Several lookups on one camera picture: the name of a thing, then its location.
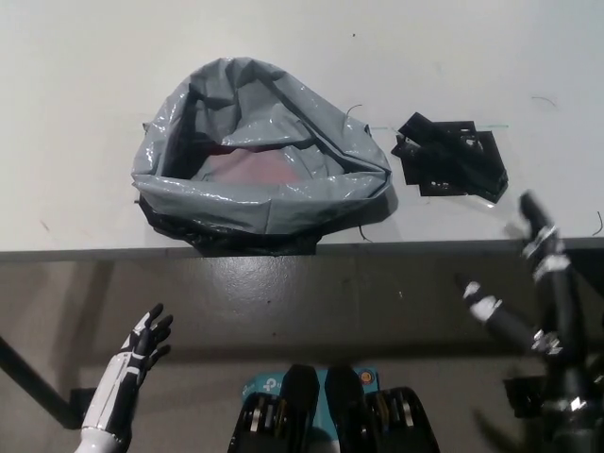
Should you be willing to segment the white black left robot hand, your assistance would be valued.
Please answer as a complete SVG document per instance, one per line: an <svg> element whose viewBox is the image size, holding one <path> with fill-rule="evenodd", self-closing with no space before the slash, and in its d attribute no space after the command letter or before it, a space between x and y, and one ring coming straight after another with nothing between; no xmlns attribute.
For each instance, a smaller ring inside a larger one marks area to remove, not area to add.
<svg viewBox="0 0 604 453"><path fill-rule="evenodd" d="M170 351L173 317L156 305L138 321L112 356L84 417L84 428L95 428L122 441L131 431L139 391L146 374Z"/></svg>

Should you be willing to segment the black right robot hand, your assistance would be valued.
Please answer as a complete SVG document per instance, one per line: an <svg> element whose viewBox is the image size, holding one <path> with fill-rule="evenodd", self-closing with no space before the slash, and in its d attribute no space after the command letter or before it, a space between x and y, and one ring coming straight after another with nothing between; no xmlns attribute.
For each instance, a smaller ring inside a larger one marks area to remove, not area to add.
<svg viewBox="0 0 604 453"><path fill-rule="evenodd" d="M598 417L603 412L603 394L587 365L585 322L572 261L557 226L533 192L520 196L519 209L530 228L522 257L542 305L541 322L528 323L474 278L457 274L456 285L475 320L544 361L545 413Z"/></svg>

